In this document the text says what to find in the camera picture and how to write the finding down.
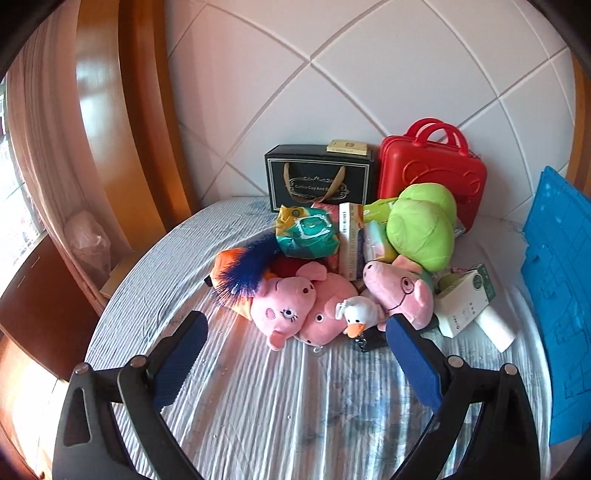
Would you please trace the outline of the small white duck plush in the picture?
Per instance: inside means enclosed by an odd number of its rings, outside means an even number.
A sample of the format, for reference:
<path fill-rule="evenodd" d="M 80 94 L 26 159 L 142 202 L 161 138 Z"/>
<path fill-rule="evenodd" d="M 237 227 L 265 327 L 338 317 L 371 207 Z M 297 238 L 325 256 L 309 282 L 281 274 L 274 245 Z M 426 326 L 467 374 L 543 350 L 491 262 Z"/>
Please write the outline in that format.
<path fill-rule="evenodd" d="M 346 320 L 344 333 L 349 338 L 359 337 L 363 331 L 385 323 L 382 307 L 365 296 L 353 296 L 335 306 L 335 319 Z"/>

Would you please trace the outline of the wooden headboard frame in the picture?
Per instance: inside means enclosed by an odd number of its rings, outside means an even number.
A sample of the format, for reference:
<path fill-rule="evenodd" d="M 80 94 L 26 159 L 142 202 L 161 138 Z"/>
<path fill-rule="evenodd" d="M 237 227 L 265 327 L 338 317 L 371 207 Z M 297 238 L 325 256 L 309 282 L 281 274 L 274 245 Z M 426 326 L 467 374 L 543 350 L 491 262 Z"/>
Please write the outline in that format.
<path fill-rule="evenodd" d="M 76 80 L 101 185 L 130 246 L 146 249 L 199 208 L 174 109 L 163 2 L 81 2 Z"/>

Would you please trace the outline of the teal wet wipes pack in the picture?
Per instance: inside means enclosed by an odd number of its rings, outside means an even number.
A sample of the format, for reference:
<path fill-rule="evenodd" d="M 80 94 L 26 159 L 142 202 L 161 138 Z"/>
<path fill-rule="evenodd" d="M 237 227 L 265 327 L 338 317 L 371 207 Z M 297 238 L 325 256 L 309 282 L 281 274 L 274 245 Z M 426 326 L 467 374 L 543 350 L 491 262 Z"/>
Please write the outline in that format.
<path fill-rule="evenodd" d="M 329 213 L 318 208 L 281 206 L 276 241 L 283 254 L 293 258 L 314 260 L 339 250 L 337 228 Z"/>

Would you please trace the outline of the pink curtain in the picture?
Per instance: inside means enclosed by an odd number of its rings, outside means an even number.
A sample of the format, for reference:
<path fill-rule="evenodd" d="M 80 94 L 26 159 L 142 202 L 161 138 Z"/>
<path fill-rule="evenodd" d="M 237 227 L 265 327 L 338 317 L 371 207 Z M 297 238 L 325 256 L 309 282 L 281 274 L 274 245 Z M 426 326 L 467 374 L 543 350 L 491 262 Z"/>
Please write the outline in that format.
<path fill-rule="evenodd" d="M 75 31 L 52 22 L 25 42 L 7 73 L 8 127 L 16 163 L 41 220 L 96 312 L 114 260 L 129 252 L 82 125 Z"/>

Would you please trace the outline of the green white small box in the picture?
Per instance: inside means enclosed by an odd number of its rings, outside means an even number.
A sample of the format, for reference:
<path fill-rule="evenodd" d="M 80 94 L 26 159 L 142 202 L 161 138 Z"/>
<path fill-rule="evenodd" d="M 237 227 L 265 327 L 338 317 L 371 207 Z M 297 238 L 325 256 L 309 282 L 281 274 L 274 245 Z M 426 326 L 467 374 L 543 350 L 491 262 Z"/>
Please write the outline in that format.
<path fill-rule="evenodd" d="M 487 267 L 445 274 L 438 283 L 434 313 L 443 336 L 454 338 L 475 320 L 496 297 Z"/>

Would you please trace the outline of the tall colourful carton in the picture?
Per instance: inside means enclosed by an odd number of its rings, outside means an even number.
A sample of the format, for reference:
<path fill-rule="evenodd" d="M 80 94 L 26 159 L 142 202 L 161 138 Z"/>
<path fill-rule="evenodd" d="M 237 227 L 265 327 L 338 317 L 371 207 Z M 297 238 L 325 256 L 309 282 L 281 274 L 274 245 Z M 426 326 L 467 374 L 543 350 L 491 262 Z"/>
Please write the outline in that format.
<path fill-rule="evenodd" d="M 339 204 L 339 274 L 349 281 L 363 276 L 363 206 Z"/>

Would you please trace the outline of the green plush toy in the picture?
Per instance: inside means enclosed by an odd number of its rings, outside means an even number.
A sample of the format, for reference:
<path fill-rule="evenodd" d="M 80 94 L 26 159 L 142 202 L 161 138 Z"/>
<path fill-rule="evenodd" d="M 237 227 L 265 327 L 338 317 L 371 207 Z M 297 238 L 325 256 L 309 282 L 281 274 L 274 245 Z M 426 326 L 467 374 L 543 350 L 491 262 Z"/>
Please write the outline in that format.
<path fill-rule="evenodd" d="M 363 206 L 363 221 L 385 228 L 400 255 L 438 272 L 446 268 L 455 248 L 457 204 L 451 191 L 438 183 L 414 184 L 397 197 Z"/>

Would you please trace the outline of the blue plastic storage crate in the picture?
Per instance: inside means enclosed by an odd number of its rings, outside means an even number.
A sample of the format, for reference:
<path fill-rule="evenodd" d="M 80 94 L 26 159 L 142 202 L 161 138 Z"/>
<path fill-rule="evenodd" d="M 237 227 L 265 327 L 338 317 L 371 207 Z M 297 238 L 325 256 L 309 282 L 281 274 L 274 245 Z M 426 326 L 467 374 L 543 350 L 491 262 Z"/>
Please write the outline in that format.
<path fill-rule="evenodd" d="M 524 235 L 522 276 L 549 365 L 554 445 L 590 427 L 590 200 L 546 167 Z"/>

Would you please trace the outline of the pink pig plush teal dress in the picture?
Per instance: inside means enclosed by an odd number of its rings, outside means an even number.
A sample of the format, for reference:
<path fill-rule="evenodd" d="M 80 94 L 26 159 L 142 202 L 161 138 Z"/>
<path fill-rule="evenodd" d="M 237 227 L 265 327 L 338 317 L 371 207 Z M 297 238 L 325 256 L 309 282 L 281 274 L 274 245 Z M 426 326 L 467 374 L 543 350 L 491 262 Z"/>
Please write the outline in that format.
<path fill-rule="evenodd" d="M 363 282 L 387 317 L 402 314 L 416 329 L 426 328 L 434 314 L 434 293 L 423 267 L 404 255 L 392 263 L 378 260 L 363 267 Z"/>

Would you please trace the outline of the dark green gift box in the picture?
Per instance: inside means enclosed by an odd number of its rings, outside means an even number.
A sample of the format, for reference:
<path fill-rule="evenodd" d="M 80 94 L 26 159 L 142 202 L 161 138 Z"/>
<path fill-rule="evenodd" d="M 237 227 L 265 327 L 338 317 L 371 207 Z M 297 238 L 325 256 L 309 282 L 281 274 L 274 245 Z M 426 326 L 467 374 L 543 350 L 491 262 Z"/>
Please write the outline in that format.
<path fill-rule="evenodd" d="M 264 154 L 270 209 L 321 202 L 367 204 L 376 199 L 377 153 L 329 153 L 327 145 L 277 145 Z"/>

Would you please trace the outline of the orange blue feather plush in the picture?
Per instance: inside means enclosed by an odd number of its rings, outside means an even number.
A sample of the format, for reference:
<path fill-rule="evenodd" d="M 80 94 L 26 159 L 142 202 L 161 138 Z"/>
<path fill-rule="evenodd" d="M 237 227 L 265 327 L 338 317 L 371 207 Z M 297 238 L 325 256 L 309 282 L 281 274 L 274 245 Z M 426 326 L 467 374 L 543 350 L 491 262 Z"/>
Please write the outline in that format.
<path fill-rule="evenodd" d="M 222 306 L 250 320 L 252 300 L 260 283 L 274 277 L 270 264 L 279 253 L 276 235 L 260 234 L 243 246 L 218 252 L 204 282 Z"/>

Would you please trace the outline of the small gold box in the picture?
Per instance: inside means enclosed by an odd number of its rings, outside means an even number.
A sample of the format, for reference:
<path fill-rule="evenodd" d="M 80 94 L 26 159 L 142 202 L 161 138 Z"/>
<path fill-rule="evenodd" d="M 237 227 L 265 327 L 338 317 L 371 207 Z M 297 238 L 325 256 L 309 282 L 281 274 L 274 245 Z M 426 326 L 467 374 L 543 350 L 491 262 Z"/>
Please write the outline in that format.
<path fill-rule="evenodd" d="M 369 146 L 367 143 L 351 140 L 332 140 L 325 150 L 327 150 L 329 153 L 367 156 Z"/>

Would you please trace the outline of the red toy suitcase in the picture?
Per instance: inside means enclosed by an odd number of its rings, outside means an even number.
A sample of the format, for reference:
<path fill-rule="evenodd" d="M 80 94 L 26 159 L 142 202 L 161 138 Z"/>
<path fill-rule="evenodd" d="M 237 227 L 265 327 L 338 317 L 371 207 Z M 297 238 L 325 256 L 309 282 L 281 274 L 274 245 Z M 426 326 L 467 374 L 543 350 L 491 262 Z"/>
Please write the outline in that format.
<path fill-rule="evenodd" d="M 441 184 L 454 196 L 463 226 L 472 229 L 488 172 L 457 127 L 436 118 L 423 118 L 405 134 L 384 138 L 379 171 L 380 198 L 395 197 L 414 184 Z"/>

